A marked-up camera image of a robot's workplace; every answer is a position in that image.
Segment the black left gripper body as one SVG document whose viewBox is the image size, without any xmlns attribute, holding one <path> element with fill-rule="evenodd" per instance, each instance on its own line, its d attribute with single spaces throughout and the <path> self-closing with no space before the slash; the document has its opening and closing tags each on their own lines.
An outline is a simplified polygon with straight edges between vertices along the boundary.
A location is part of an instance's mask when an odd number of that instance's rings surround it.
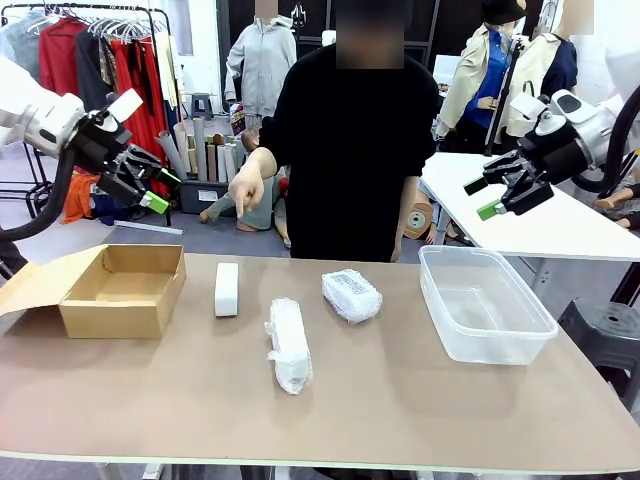
<svg viewBox="0 0 640 480">
<path fill-rule="evenodd" d="M 107 109 L 81 119 L 73 137 L 76 165 L 98 176 L 97 186 L 108 194 L 143 194 L 142 168 L 136 164 L 131 133 Z"/>
</svg>

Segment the person's right hand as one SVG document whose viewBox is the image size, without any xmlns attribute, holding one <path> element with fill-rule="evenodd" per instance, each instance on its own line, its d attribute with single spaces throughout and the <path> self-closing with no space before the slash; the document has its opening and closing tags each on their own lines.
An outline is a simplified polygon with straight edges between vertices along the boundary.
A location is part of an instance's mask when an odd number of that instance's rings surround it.
<svg viewBox="0 0 640 480">
<path fill-rule="evenodd" d="M 238 218 L 254 210 L 264 194 L 264 179 L 260 167 L 247 162 L 229 184 L 229 193 L 235 203 Z"/>
</svg>

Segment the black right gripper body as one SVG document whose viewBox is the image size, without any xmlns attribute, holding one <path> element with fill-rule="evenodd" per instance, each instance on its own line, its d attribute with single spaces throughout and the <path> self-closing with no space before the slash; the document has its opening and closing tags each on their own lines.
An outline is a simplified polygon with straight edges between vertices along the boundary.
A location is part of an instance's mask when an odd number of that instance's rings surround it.
<svg viewBox="0 0 640 480">
<path fill-rule="evenodd" d="M 575 138 L 523 137 L 518 144 L 535 180 L 556 185 L 589 168 L 589 156 Z"/>
</svg>

